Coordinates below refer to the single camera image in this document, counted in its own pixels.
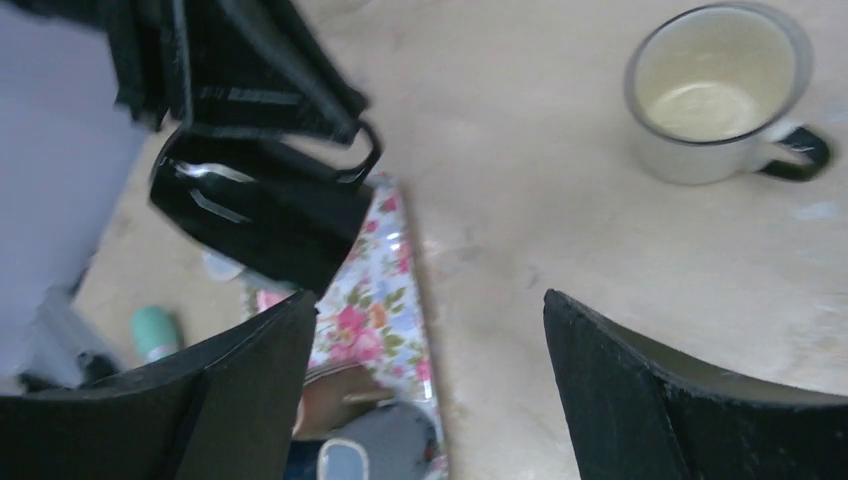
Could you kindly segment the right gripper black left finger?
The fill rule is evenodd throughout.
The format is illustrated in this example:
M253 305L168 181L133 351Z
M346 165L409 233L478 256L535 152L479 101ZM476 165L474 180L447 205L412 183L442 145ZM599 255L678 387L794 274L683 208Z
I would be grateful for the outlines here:
M1 400L5 479L280 479L316 326L298 292L162 360Z

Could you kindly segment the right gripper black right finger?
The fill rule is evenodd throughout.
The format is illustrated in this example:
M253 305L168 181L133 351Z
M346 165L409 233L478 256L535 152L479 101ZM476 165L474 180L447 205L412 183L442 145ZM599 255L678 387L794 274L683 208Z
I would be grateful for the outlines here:
M557 291L548 351L584 479L843 479L847 400L742 375Z

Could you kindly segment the cream mug black handle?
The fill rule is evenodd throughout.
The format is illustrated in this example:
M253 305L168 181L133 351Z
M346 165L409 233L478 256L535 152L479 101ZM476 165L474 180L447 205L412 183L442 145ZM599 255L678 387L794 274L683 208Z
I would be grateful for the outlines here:
M744 173L815 179L834 149L788 117L813 65L807 34L768 5L721 2L668 20L633 52L624 75L636 158L679 185Z

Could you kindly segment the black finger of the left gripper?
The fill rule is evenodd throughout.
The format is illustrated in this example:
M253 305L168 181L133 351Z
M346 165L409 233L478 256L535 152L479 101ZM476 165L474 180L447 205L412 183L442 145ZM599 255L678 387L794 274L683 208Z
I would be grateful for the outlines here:
M173 116L210 137L304 135L342 145L368 99L350 86L290 1L20 1L101 33L116 103L151 130Z

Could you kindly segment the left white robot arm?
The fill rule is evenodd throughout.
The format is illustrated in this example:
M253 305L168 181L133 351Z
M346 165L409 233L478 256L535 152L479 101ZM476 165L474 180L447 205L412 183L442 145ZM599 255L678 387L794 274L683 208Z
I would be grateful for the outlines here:
M144 131L178 130L155 206L259 276L323 293L383 148L290 1L1 5L1 373L75 389L120 370L71 310Z

